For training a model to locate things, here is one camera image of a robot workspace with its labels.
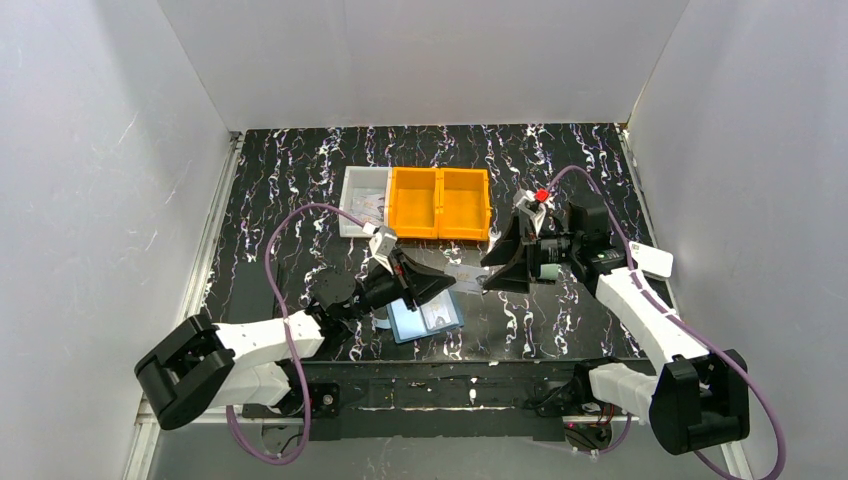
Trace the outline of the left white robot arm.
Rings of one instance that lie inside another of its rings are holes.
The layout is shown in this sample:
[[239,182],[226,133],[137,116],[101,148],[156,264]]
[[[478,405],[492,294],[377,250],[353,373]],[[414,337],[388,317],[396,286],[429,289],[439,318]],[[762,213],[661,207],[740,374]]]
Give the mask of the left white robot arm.
[[190,316],[138,361],[134,374],[164,430],[209,408],[278,407],[291,390],[282,362],[332,350],[366,315],[395,301],[417,310],[455,282],[394,249],[386,265],[375,264],[362,279],[339,269],[320,272],[307,307],[288,316],[238,324]]

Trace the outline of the blue card holder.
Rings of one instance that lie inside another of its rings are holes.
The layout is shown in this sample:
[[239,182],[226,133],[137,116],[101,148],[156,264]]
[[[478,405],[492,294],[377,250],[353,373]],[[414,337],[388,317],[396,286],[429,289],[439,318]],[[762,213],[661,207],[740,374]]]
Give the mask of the blue card holder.
[[372,324],[377,329],[390,330],[397,344],[403,344],[442,332],[459,329],[464,320],[456,305],[455,295],[443,291],[423,306],[411,310],[402,300],[385,307],[384,313],[376,313]]

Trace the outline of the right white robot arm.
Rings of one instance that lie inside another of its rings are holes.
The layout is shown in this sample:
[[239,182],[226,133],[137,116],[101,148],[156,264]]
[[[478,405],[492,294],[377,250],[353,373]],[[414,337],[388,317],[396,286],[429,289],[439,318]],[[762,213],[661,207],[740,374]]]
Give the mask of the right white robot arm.
[[611,238],[604,203],[569,202],[564,218],[549,218],[538,202],[514,210],[506,232],[483,257],[493,268],[486,291],[527,293],[553,284],[561,266],[631,333],[650,360],[652,376],[614,357],[585,360],[553,393],[562,409],[613,405],[646,421],[672,455],[742,440],[750,433],[748,387],[742,358],[720,354],[669,319],[670,308],[643,273],[630,268],[627,252]]

